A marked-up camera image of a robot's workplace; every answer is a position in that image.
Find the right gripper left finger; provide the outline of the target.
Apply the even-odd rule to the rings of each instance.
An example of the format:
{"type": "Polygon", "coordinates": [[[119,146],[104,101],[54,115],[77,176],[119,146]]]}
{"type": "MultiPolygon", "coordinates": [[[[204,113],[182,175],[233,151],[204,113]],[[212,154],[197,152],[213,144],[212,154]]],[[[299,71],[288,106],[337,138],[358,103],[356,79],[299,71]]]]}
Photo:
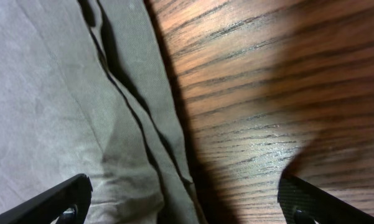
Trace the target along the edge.
{"type": "Polygon", "coordinates": [[[48,189],[0,214],[0,224],[75,223],[84,224],[93,187],[85,174],[48,189]]]}

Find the grey shorts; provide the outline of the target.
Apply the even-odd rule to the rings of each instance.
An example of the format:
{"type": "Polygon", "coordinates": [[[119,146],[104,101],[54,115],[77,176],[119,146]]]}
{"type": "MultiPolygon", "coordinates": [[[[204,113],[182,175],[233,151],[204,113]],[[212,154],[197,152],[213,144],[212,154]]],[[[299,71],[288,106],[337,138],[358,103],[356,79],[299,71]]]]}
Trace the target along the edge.
{"type": "Polygon", "coordinates": [[[87,223],[205,223],[143,1],[0,0],[0,214],[84,173],[87,223]]]}

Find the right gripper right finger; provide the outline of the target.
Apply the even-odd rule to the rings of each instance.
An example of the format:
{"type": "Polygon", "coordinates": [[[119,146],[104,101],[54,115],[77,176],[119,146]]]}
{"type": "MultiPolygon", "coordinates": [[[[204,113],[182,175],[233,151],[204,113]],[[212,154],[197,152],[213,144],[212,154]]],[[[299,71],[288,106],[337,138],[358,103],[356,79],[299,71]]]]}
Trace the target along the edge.
{"type": "Polygon", "coordinates": [[[278,204],[288,224],[374,224],[373,216],[293,175],[280,178],[278,204]]]}

